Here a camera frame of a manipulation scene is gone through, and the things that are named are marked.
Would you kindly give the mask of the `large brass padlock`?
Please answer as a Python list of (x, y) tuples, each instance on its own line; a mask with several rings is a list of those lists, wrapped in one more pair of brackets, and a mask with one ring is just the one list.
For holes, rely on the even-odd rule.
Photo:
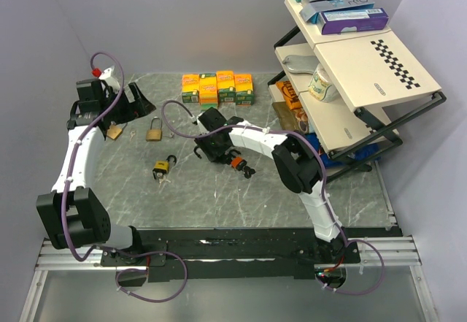
[(145, 140), (147, 142), (161, 141), (162, 136), (163, 136), (162, 125), (163, 125), (163, 121), (159, 117), (152, 118), (150, 121), (150, 126), (145, 136)]

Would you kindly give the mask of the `black padlock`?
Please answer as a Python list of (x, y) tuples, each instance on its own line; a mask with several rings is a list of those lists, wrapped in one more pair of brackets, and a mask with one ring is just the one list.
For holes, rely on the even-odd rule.
[(200, 146), (198, 146), (198, 145), (195, 146), (194, 149), (193, 149), (193, 152), (194, 152), (194, 154), (196, 155), (197, 158), (199, 158), (199, 159), (203, 158), (203, 156), (201, 154), (203, 152), (203, 150), (201, 149)]

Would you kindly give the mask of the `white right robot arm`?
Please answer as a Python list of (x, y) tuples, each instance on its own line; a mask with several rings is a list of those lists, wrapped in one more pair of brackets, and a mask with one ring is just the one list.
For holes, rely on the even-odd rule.
[(349, 242), (325, 189), (325, 167), (303, 135), (271, 131), (236, 116), (227, 120), (213, 107), (199, 114), (193, 122), (201, 132), (195, 138), (194, 152), (201, 150), (209, 161), (229, 165), (247, 179), (255, 174), (255, 169), (241, 156), (240, 147), (270, 158), (282, 184), (296, 193), (305, 206), (314, 235), (322, 240), (318, 246), (320, 257), (335, 262), (344, 254), (344, 246)]

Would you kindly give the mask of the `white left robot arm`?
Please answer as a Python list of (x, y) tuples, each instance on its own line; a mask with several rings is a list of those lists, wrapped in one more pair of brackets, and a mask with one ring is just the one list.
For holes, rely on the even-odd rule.
[(73, 103), (66, 127), (68, 147), (62, 170), (51, 192), (38, 196), (36, 209), (48, 239), (64, 249), (70, 239), (76, 248), (88, 245), (118, 249), (126, 264), (138, 264), (144, 256), (133, 226), (114, 224), (92, 190), (98, 156), (112, 124), (124, 124), (149, 115), (155, 105), (129, 83), (134, 100), (117, 94), (113, 79), (77, 82), (78, 100)]

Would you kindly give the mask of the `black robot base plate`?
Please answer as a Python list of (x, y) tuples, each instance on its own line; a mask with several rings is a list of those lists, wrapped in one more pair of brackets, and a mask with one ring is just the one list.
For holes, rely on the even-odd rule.
[(319, 265), (360, 263), (356, 244), (325, 242), (312, 228), (141, 229), (130, 256), (103, 252), (103, 267), (148, 269), (151, 283), (194, 279), (293, 277)]

